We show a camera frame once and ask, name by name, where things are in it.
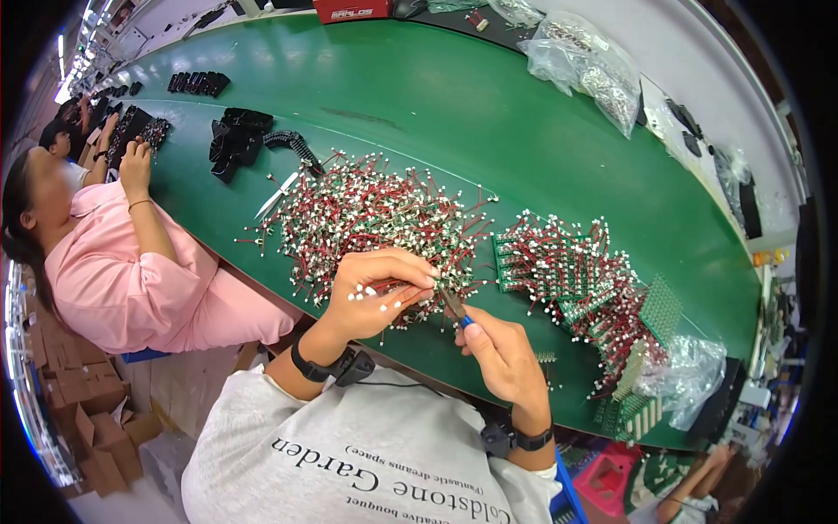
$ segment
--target green workbench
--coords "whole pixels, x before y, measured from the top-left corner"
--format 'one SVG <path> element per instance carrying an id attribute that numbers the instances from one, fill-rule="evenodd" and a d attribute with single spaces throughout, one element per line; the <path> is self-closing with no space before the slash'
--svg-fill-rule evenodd
<path id="1" fill-rule="evenodd" d="M 173 73 L 216 70 L 232 83 L 216 100 L 166 91 Z M 759 282 L 742 243 L 696 178 L 666 154 L 643 128 L 626 140 L 585 96 L 562 95 L 527 73 L 526 57 L 499 46 L 417 23 L 380 20 L 322 26 L 313 14 L 236 23 L 153 52 L 116 74 L 139 80 L 136 98 L 125 97 L 173 125 L 153 166 L 154 199 L 224 259 L 306 312 L 320 313 L 303 296 L 292 297 L 292 260 L 265 257 L 252 244 L 234 243 L 284 180 L 297 169 L 290 150 L 263 149 L 252 168 L 232 184 L 210 174 L 210 122 L 225 107 L 276 116 L 275 129 L 299 131 L 319 158 L 332 147 L 350 154 L 384 152 L 393 171 L 428 167 L 447 191 L 476 201 L 476 184 L 500 202 L 481 208 L 495 230 L 515 223 L 529 208 L 589 224 L 604 215 L 612 249 L 631 254 L 645 282 L 661 273 L 684 305 L 682 334 L 721 340 L 728 355 L 747 361 L 756 333 Z M 490 242 L 477 263 L 489 262 Z M 478 278 L 494 279 L 490 267 Z M 554 350 L 556 423 L 591 433 L 595 402 L 587 402 L 600 377 L 597 352 L 536 311 L 526 297 L 480 289 L 469 303 L 522 323 L 535 350 Z M 385 344 L 368 345 L 439 381 L 494 399 L 477 363 L 460 356 L 442 317 L 387 330 Z M 685 448 L 685 433 L 665 417 L 641 443 Z"/>

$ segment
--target ponytail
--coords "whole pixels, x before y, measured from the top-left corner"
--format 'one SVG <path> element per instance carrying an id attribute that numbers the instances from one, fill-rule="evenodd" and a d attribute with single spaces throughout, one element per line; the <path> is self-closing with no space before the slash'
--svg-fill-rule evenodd
<path id="1" fill-rule="evenodd" d="M 44 268 L 46 262 L 44 248 L 20 223 L 21 214 L 32 207 L 27 187 L 29 151 L 31 149 L 22 152 L 12 163 L 6 178 L 6 185 L 3 187 L 3 223 L 0 225 L 3 237 L 0 245 L 3 246 L 3 251 L 9 258 L 32 268 L 35 275 L 35 296 L 44 309 L 51 312 L 63 324 L 61 315 L 55 307 L 52 287 L 49 285 Z"/>

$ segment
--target hand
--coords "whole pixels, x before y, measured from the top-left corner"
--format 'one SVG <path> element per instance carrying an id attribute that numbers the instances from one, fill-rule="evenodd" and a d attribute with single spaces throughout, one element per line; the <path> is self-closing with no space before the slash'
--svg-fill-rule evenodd
<path id="1" fill-rule="evenodd" d="M 119 181 L 125 190 L 128 204 L 148 199 L 148 183 L 152 176 L 151 148 L 141 137 L 131 140 L 119 164 Z"/>
<path id="2" fill-rule="evenodd" d="M 733 455 L 735 454 L 735 449 L 732 449 L 727 444 L 719 444 L 715 449 L 713 449 L 712 453 L 707 456 L 705 464 L 708 468 L 715 468 L 726 464 L 727 461 L 733 458 Z"/>
<path id="3" fill-rule="evenodd" d="M 348 253 L 334 276 L 332 297 L 319 323 L 345 341 L 368 339 L 379 334 L 407 306 L 433 296 L 434 277 L 439 270 L 420 257 L 398 247 L 379 251 Z M 388 278 L 406 282 L 386 295 L 369 295 L 358 285 Z M 362 299 L 353 297 L 361 293 Z"/>
<path id="4" fill-rule="evenodd" d="M 116 123 L 119 122 L 119 113 L 110 115 L 105 121 L 105 126 L 102 128 L 102 133 L 99 136 L 99 144 L 110 145 L 113 130 L 116 128 Z"/>
<path id="5" fill-rule="evenodd" d="M 455 343 L 463 347 L 463 355 L 477 359 L 489 391 L 528 411 L 549 407 L 544 373 L 524 328 L 482 309 L 464 308 L 474 322 L 458 330 Z"/>

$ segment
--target pink stool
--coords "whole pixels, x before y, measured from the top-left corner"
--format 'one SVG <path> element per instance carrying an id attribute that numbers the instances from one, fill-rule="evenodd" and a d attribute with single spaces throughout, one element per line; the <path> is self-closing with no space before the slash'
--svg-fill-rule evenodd
<path id="1" fill-rule="evenodd" d="M 622 442 L 612 442 L 573 480 L 573 486 L 605 514 L 625 515 L 623 495 L 637 459 L 637 449 L 627 449 Z"/>

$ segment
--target red box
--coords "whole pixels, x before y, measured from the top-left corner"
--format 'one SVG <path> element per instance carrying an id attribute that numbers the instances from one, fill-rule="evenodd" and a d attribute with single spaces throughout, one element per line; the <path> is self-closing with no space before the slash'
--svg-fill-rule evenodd
<path id="1" fill-rule="evenodd" d="M 389 18 L 390 0 L 314 0 L 320 23 Z"/>

